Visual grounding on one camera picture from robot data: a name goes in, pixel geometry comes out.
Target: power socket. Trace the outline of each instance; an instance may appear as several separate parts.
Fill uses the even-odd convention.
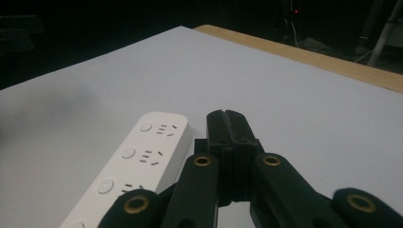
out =
[[[143,115],[60,227],[98,227],[125,192],[143,188],[161,193],[172,185],[192,140],[188,128],[183,115]]]

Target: white table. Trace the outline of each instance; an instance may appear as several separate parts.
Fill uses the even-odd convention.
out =
[[[174,28],[0,91],[0,227],[58,227],[144,113],[183,114],[205,138],[217,109],[325,196],[360,188],[403,214],[403,94]],[[254,227],[248,203],[219,227]]]

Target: wooden table edge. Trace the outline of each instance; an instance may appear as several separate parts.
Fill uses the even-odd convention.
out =
[[[266,51],[303,64],[322,68],[336,74],[356,79],[371,85],[403,93],[403,75],[340,60],[305,49],[289,47],[233,30],[203,25],[194,30],[231,41],[250,48]]]

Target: white power strip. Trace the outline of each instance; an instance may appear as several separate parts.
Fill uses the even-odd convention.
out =
[[[192,140],[186,117],[150,112],[141,117],[86,190],[61,228],[95,228],[124,192],[156,193],[172,185]]]

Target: dark background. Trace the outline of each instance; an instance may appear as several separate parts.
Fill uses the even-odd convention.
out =
[[[45,32],[30,36],[35,49],[0,57],[0,89],[177,26],[192,29],[210,24],[292,45],[294,33],[284,19],[293,20],[299,40],[310,36],[348,55],[372,2],[294,0],[298,13],[290,13],[288,0],[4,0],[0,16],[36,14]]]

